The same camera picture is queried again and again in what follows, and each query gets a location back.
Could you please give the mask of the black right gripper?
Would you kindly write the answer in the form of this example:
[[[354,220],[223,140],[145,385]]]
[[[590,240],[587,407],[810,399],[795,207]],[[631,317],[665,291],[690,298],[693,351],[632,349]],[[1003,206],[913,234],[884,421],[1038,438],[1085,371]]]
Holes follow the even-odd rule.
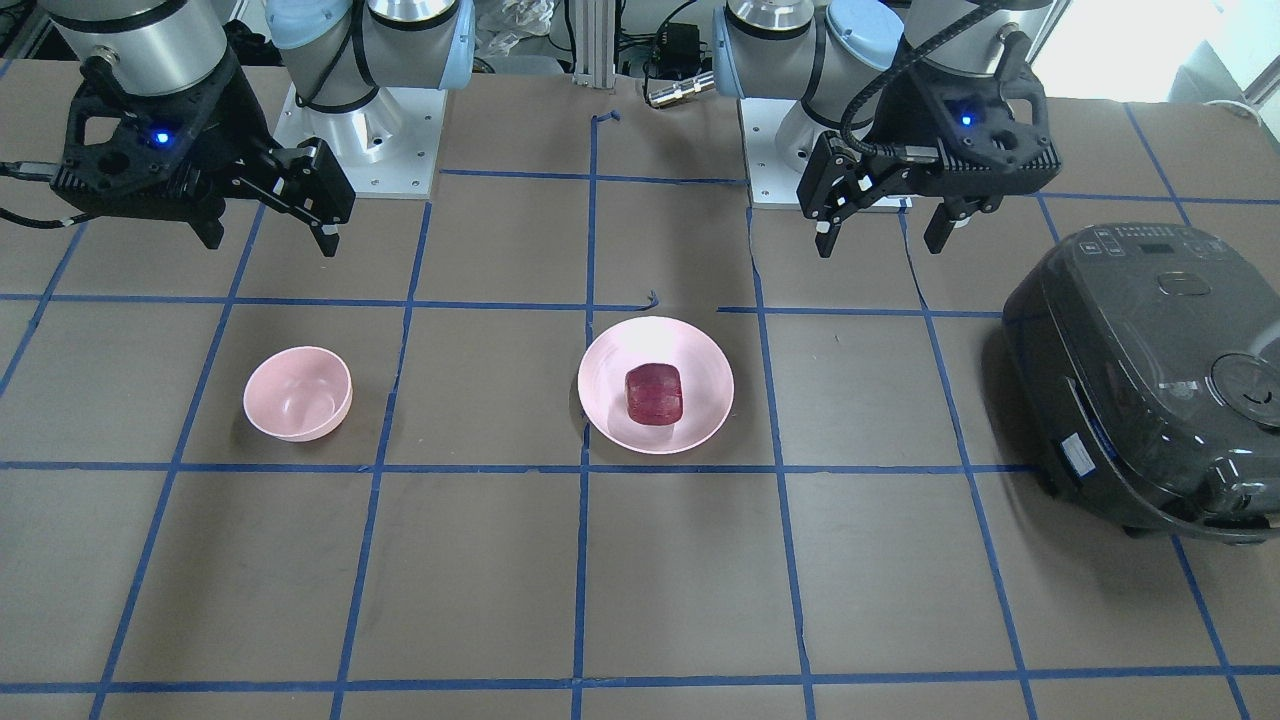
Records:
[[[157,96],[124,91],[100,55],[79,72],[50,182],[58,197],[95,215],[184,222],[209,250],[223,242],[225,197],[253,199],[337,255],[356,202],[349,178],[324,138],[275,149],[230,49],[195,85]]]

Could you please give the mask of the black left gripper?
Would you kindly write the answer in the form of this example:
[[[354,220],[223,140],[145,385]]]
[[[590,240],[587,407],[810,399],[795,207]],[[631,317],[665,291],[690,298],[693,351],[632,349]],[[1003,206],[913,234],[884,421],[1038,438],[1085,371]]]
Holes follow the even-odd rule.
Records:
[[[867,169],[837,132],[820,132],[797,186],[800,213],[815,223],[819,256],[832,255],[851,215],[890,196],[942,199],[923,233],[937,255],[977,206],[1046,187],[1062,159],[1029,51],[1028,36],[1010,35],[992,76],[961,76],[923,59],[892,79],[879,95],[868,141],[909,149],[915,161],[877,155]]]

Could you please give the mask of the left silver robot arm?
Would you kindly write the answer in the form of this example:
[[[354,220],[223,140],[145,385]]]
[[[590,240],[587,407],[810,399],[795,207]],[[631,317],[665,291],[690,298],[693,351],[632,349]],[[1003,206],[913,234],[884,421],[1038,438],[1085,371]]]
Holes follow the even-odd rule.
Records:
[[[796,187],[828,258],[842,224],[888,196],[938,199],[925,246],[1062,168],[1030,65],[1048,1],[727,1],[716,87],[790,100],[808,122]]]

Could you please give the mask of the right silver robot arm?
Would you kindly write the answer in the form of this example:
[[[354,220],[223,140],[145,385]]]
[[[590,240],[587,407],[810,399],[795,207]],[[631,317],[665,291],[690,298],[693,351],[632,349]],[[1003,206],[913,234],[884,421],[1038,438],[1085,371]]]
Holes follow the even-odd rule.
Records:
[[[41,172],[87,217],[175,222],[221,243],[227,201],[257,201],[335,255],[357,196],[346,161],[393,158],[394,88],[472,74],[471,1],[269,1],[270,41],[308,135],[285,145],[206,1],[46,1],[79,61],[61,160]]]

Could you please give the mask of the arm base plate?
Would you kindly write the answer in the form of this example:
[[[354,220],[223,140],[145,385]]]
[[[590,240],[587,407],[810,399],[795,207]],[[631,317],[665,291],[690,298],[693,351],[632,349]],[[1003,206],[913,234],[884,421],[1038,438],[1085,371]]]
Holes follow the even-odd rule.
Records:
[[[797,210],[797,187],[818,135],[824,129],[799,100],[739,101],[751,206]]]
[[[323,138],[361,199],[428,200],[436,176],[447,101],[438,88],[381,88],[362,108],[302,108],[291,86],[275,128],[285,146]]]

